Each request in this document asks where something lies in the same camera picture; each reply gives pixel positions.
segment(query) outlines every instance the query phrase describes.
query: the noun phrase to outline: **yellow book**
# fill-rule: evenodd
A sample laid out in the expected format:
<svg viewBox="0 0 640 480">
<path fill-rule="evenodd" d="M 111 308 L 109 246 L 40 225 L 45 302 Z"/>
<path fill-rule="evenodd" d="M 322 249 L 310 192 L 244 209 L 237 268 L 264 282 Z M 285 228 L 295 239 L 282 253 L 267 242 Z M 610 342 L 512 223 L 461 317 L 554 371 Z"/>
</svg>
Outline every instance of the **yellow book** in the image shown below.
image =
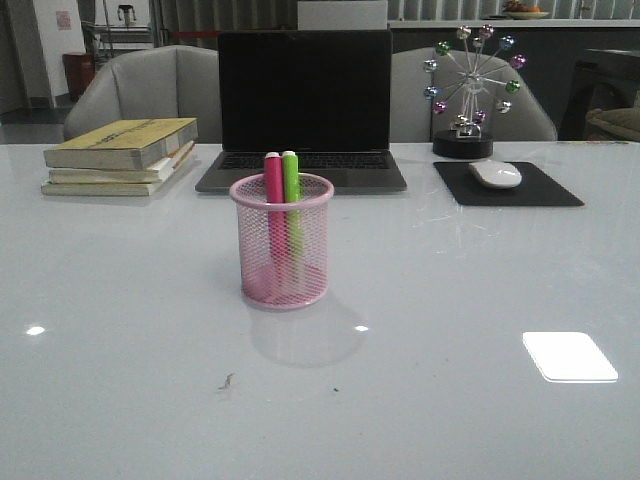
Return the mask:
<svg viewBox="0 0 640 480">
<path fill-rule="evenodd" d="M 191 158 L 189 150 L 174 165 L 162 180 L 157 182 L 111 182 L 111 183 L 52 183 L 46 181 L 41 186 L 44 195 L 69 195 L 89 197 L 147 197 L 164 185 Z"/>
<path fill-rule="evenodd" d="M 158 183 L 171 176 L 177 166 L 193 150 L 193 140 L 175 152 L 152 163 L 144 170 L 111 170 L 93 168 L 52 168 L 51 183 Z"/>
<path fill-rule="evenodd" d="M 195 140 L 195 118 L 117 120 L 44 151 L 51 168 L 143 170 Z"/>
</svg>

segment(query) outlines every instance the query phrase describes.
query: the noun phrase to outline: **marker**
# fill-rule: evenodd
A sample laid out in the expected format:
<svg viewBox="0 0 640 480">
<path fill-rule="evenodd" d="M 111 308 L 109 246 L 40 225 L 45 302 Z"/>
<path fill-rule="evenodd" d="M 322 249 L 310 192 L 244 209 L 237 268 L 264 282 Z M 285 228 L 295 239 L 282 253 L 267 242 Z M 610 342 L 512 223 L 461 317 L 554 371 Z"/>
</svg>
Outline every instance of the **marker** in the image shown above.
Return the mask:
<svg viewBox="0 0 640 480">
<path fill-rule="evenodd" d="M 264 157 L 264 183 L 267 192 L 267 203 L 283 203 L 282 159 L 276 152 L 269 152 Z M 287 254 L 284 212 L 268 212 L 267 218 L 269 222 L 271 256 L 278 265 L 286 258 Z"/>
<path fill-rule="evenodd" d="M 282 172 L 284 178 L 284 201 L 300 201 L 300 175 L 298 174 L 298 156 L 287 150 L 282 153 Z"/>
<path fill-rule="evenodd" d="M 300 174 L 298 173 L 298 156 L 295 152 L 287 150 L 282 153 L 282 170 L 285 202 L 299 202 L 302 199 L 302 192 L 300 190 Z M 287 240 L 294 280 L 302 282 L 304 263 L 302 258 L 302 218 L 299 210 L 287 212 Z"/>
<path fill-rule="evenodd" d="M 269 152 L 264 157 L 264 182 L 267 189 L 267 202 L 283 203 L 282 159 L 276 152 Z"/>
</svg>

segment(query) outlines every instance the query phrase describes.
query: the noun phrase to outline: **chair backrest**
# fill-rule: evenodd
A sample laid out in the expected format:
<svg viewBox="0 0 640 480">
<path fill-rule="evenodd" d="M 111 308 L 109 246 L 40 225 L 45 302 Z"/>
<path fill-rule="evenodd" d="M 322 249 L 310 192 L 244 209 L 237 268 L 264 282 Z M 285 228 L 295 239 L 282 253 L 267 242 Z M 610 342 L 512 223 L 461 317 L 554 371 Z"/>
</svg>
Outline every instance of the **chair backrest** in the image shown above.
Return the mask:
<svg viewBox="0 0 640 480">
<path fill-rule="evenodd" d="M 199 141 L 222 140 L 218 52 L 174 45 L 105 64 L 64 125 L 72 138 L 119 119 L 196 117 Z"/>
<path fill-rule="evenodd" d="M 441 89 L 438 98 L 446 98 L 453 90 L 445 87 L 460 82 L 459 72 L 466 70 L 465 52 L 451 51 L 448 56 L 438 56 L 433 47 L 394 53 L 391 70 L 391 127 L 392 142 L 431 141 L 434 132 L 448 130 L 460 113 L 462 92 L 448 101 L 447 110 L 436 115 L 432 112 L 432 102 L 425 99 L 423 91 L 433 85 Z M 436 60 L 435 73 L 426 73 L 425 60 Z M 484 71 L 496 70 L 491 78 L 499 82 L 518 80 L 521 88 L 517 94 L 509 94 L 498 83 L 484 82 L 487 92 L 478 95 L 479 109 L 487 113 L 483 128 L 497 141 L 553 141 L 557 138 L 556 128 L 544 109 L 535 99 L 518 72 L 507 62 L 497 57 L 481 56 L 485 62 Z M 512 102 L 506 114 L 496 111 L 495 100 L 503 98 Z"/>
</svg>

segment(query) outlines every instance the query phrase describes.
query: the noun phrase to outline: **colorful bead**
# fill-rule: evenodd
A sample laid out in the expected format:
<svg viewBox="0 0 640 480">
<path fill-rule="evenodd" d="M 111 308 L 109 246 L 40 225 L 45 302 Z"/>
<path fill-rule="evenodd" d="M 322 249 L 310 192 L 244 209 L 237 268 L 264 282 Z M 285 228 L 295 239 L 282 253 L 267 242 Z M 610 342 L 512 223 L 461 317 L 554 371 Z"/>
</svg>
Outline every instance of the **colorful bead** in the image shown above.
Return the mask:
<svg viewBox="0 0 640 480">
<path fill-rule="evenodd" d="M 458 37 L 458 40 L 466 40 L 471 36 L 471 28 L 469 28 L 466 25 L 462 25 L 461 27 L 458 27 L 458 30 L 456 31 L 456 36 Z"/>
<path fill-rule="evenodd" d="M 438 69 L 438 62 L 435 60 L 425 60 L 422 63 L 422 68 L 424 68 L 424 71 L 427 73 L 433 73 Z"/>
<path fill-rule="evenodd" d="M 439 100 L 433 104 L 433 113 L 435 113 L 436 115 L 440 115 L 441 113 L 444 113 L 446 109 L 447 109 L 447 102 L 443 100 Z"/>
<path fill-rule="evenodd" d="M 473 123 L 480 125 L 484 122 L 485 118 L 487 118 L 487 112 L 484 110 L 478 110 L 473 114 Z"/>
<path fill-rule="evenodd" d="M 469 125 L 469 119 L 464 115 L 456 115 L 456 119 L 453 121 L 452 125 L 456 128 L 462 128 L 465 125 Z"/>
<path fill-rule="evenodd" d="M 487 38 L 491 38 L 491 36 L 493 35 L 493 26 L 489 25 L 489 24 L 485 24 L 482 27 L 480 27 L 480 31 L 478 32 L 478 35 L 481 39 L 486 40 Z"/>
<path fill-rule="evenodd" d="M 510 50 L 515 43 L 516 43 L 516 39 L 510 35 L 507 35 L 506 37 L 502 37 L 500 39 L 500 48 L 502 50 Z"/>
<path fill-rule="evenodd" d="M 520 90 L 520 82 L 517 80 L 509 80 L 504 89 L 509 93 L 518 93 L 518 90 Z"/>
<path fill-rule="evenodd" d="M 451 50 L 451 45 L 449 45 L 449 42 L 439 42 L 436 45 L 436 53 L 441 57 L 449 53 L 449 50 Z"/>
<path fill-rule="evenodd" d="M 527 63 L 527 59 L 524 55 L 518 54 L 511 57 L 509 60 L 509 65 L 511 65 L 516 70 L 524 67 L 524 64 Z"/>
<path fill-rule="evenodd" d="M 440 90 L 438 89 L 438 87 L 429 86 L 429 87 L 424 89 L 423 93 L 424 93 L 425 98 L 427 98 L 429 100 L 433 100 L 434 98 L 436 98 L 436 96 L 438 95 L 439 92 L 440 92 Z"/>
<path fill-rule="evenodd" d="M 511 110 L 511 102 L 506 100 L 496 101 L 496 111 L 498 113 L 507 113 L 509 110 Z"/>
</svg>

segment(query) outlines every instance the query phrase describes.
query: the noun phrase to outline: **pink highlighter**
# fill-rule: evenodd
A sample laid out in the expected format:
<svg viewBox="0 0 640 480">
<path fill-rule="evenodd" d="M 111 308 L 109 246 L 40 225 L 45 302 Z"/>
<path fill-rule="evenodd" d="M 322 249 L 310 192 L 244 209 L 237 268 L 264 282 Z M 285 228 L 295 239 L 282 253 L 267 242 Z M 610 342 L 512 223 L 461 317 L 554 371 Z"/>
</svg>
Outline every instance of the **pink highlighter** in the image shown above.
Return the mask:
<svg viewBox="0 0 640 480">
<path fill-rule="evenodd" d="M 284 203 L 284 184 L 282 180 L 282 158 L 276 152 L 264 157 L 264 183 L 268 203 Z M 269 244 L 271 256 L 276 262 L 286 259 L 287 229 L 285 212 L 268 212 Z"/>
</svg>

